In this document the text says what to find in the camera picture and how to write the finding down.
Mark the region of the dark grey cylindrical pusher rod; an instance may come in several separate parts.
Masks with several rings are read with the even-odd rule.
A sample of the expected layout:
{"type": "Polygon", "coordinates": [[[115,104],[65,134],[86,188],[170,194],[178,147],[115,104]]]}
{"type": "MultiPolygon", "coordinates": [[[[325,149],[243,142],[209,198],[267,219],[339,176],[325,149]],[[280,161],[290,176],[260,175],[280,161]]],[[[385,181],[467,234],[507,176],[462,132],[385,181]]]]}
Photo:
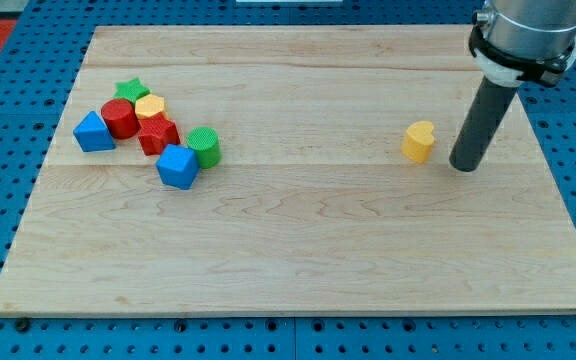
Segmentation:
{"type": "Polygon", "coordinates": [[[449,156],[453,168],[472,172],[479,167],[516,93],[517,87],[482,79],[449,156]]]}

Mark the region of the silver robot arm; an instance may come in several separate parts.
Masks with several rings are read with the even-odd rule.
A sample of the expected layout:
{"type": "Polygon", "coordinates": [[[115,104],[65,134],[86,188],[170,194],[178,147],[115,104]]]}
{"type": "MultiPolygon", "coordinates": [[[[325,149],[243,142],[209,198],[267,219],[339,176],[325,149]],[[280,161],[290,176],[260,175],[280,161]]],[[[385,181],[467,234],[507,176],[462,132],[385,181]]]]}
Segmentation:
{"type": "Polygon", "coordinates": [[[576,61],[576,0],[486,0],[472,23],[483,78],[449,156],[462,172],[479,167],[522,84],[552,88],[576,61]]]}

